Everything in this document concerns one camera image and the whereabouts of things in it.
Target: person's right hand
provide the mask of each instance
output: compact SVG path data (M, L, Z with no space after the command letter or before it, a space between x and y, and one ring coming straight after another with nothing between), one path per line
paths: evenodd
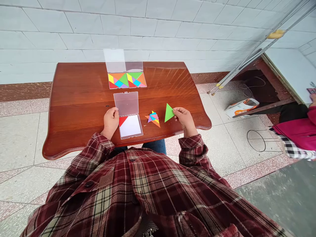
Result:
M316 106L316 94L311 94L309 97L312 100L312 103L310 104L310 107Z
M198 131L195 128L193 118L188 110L182 107L175 107L173 108L173 113L175 115L175 120L179 120L182 125L182 128L184 130L184 137L198 135Z
M104 129L100 132L101 135L111 140L115 130L119 125L119 109L116 107L110 108L104 115Z

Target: person's left hand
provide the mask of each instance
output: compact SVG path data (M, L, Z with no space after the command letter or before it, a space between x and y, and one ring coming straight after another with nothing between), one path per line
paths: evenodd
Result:
M104 115L104 129L100 133L107 139L111 140L115 130L119 125L119 109L117 107L110 108Z

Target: tiled floor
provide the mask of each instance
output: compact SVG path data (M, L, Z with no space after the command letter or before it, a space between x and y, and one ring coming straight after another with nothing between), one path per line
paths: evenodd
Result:
M229 118L224 109L244 99L238 82L232 82L215 96L206 92L213 84L197 85L205 111L213 127L200 130L209 148L209 159L215 170L227 178L233 188L260 178L294 162L281 154L278 142L268 131L259 131L265 138L266 151L255 151L247 141L249 130L265 130L271 125L267 116ZM73 152L48 162L41 155L47 134L48 99L0 103L0 237L18 236L27 217L45 202L47 191L70 165ZM178 162L180 146L177 135L166 139L168 156ZM264 143L256 134L249 134L257 150Z

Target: shirt sleeve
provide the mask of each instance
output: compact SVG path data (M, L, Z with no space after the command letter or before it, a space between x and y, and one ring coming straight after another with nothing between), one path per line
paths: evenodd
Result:
M202 140L201 134L179 139L181 151L179 163L193 168L198 172L203 172L210 178L230 188L228 182L219 176L211 165L207 157L208 148Z
M307 116L309 120L316 125L316 106L312 106L308 109Z
M77 187L106 159L114 144L105 136L95 133L84 150L77 155L64 175L48 192L46 202L66 200Z

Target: plaid shirt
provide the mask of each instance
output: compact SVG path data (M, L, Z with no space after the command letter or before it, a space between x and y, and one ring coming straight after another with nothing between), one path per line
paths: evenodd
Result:
M113 157L95 133L21 236L290 236L212 168L201 135L180 138L180 164L148 148Z

